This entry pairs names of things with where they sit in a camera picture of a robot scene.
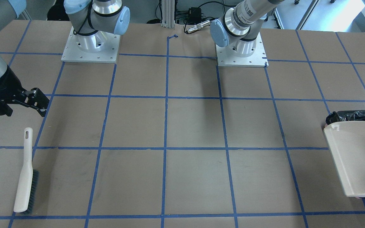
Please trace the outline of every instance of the black trash bag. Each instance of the black trash bag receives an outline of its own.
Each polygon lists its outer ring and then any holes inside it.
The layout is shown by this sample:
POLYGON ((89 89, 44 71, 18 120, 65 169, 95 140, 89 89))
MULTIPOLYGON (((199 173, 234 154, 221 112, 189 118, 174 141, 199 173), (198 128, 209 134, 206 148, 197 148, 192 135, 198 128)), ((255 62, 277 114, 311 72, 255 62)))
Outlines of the black trash bag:
POLYGON ((326 123, 328 125, 341 121, 365 121, 365 110, 334 111, 326 117, 326 123))

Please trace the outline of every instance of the cable connector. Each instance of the cable connector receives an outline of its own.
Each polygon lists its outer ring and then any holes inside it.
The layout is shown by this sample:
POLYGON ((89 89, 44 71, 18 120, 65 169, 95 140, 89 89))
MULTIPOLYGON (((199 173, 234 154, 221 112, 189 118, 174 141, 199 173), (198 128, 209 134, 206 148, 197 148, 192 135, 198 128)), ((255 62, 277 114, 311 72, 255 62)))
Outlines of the cable connector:
POLYGON ((204 22, 201 22, 199 24, 192 26, 191 28, 187 29, 187 31, 185 33, 191 34, 193 32, 199 31, 202 28, 207 27, 207 26, 210 26, 210 20, 206 20, 204 22))

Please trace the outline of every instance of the white brush handle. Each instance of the white brush handle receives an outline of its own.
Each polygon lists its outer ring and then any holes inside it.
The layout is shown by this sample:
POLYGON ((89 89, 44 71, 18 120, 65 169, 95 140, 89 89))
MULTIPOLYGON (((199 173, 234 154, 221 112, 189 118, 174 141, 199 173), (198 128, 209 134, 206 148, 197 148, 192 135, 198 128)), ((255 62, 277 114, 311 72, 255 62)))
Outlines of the white brush handle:
POLYGON ((14 212, 24 212, 28 209, 30 189, 32 187, 32 136, 33 130, 25 128, 23 143, 23 166, 19 176, 18 189, 16 190, 14 212))

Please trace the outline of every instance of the light blue joint cap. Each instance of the light blue joint cap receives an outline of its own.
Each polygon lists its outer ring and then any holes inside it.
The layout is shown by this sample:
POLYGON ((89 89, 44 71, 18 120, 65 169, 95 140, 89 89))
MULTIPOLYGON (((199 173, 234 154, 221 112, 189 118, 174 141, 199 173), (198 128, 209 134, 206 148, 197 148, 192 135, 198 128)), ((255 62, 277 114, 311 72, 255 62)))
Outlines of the light blue joint cap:
POLYGON ((16 13, 16 18, 26 9, 26 0, 8 0, 16 13))
POLYGON ((118 21, 116 22, 114 34, 123 35, 128 30, 129 22, 131 20, 131 11, 128 7, 124 6, 119 13, 118 21))
POLYGON ((74 14, 87 7, 89 3, 90 0, 65 0, 64 9, 66 9, 66 14, 74 14))
POLYGON ((222 48, 229 44, 229 36, 227 35, 227 32, 219 19, 215 19, 211 22, 210 35, 216 45, 222 48))

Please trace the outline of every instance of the black power adapter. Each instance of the black power adapter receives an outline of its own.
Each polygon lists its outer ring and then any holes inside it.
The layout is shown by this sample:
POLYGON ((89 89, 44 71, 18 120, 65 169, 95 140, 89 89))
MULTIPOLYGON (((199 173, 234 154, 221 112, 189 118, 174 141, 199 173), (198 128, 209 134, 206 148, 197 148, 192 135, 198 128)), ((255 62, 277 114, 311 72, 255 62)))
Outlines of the black power adapter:
POLYGON ((188 23, 189 25, 199 24, 202 22, 201 8, 191 7, 188 10, 188 23))

